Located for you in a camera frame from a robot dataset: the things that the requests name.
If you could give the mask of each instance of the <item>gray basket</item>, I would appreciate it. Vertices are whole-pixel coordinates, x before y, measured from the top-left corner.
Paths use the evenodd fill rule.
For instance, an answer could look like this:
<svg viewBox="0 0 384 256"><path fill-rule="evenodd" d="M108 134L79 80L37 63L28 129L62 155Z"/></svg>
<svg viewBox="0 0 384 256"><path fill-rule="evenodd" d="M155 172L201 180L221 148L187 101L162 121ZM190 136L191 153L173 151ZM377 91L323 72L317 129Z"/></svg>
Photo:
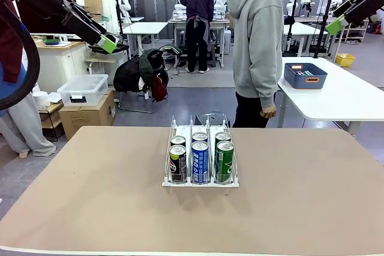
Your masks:
<svg viewBox="0 0 384 256"><path fill-rule="evenodd" d="M312 76L299 75L309 71ZM286 63L284 78L295 89L321 89L328 74L312 63Z"/></svg>

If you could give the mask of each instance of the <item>yellow basket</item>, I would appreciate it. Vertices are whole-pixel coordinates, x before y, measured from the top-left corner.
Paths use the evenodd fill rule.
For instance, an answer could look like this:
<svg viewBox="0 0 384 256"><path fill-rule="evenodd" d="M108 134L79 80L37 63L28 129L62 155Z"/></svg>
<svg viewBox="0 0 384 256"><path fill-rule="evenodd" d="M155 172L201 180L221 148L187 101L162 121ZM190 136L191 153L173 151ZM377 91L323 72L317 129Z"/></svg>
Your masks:
<svg viewBox="0 0 384 256"><path fill-rule="evenodd" d="M340 53L336 56L336 63L341 67L351 67L355 57L351 54Z"/></svg>

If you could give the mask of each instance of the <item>person's foot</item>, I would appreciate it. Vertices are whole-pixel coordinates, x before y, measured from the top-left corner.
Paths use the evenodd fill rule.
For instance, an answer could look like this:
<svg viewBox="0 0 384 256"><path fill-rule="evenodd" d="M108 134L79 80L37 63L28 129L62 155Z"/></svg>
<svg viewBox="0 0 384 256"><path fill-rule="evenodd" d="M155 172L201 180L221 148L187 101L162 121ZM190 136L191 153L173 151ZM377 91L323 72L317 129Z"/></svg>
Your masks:
<svg viewBox="0 0 384 256"><path fill-rule="evenodd" d="M28 152L19 153L19 157L20 157L21 159L25 159L25 158L27 158L27 157L28 157Z"/></svg>
<svg viewBox="0 0 384 256"><path fill-rule="evenodd" d="M207 73L207 72L209 72L209 68L207 68L206 71L199 70L199 73L201 73L201 74L204 74L204 73Z"/></svg>
<svg viewBox="0 0 384 256"><path fill-rule="evenodd" d="M188 67L187 67L187 68L185 68L185 70L186 70L186 72L187 72L187 73L191 73L191 74L193 74L193 73L194 73L194 71L190 71L190 70L188 69Z"/></svg>

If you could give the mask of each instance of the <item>maroon shirt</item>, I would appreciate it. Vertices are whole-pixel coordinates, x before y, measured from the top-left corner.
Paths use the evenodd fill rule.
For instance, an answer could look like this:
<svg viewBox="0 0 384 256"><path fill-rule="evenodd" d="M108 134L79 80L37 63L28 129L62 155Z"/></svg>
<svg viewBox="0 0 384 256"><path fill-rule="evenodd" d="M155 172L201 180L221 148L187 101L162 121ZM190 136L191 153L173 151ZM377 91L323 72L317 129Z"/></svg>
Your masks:
<svg viewBox="0 0 384 256"><path fill-rule="evenodd" d="M5 0L6 6L17 15L13 3ZM0 17L0 62L4 71L3 81L16 83L22 65L23 44L17 34Z"/></svg>

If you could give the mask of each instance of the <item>gray pants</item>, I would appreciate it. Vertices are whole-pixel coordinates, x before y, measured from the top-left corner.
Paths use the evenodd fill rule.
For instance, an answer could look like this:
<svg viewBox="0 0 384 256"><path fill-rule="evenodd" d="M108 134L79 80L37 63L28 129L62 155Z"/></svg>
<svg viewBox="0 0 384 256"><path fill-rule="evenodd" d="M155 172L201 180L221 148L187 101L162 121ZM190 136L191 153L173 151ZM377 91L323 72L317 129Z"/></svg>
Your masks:
<svg viewBox="0 0 384 256"><path fill-rule="evenodd" d="M34 156L49 156L56 146L43 136L40 115L30 93L0 117L0 132L17 153L33 151Z"/></svg>

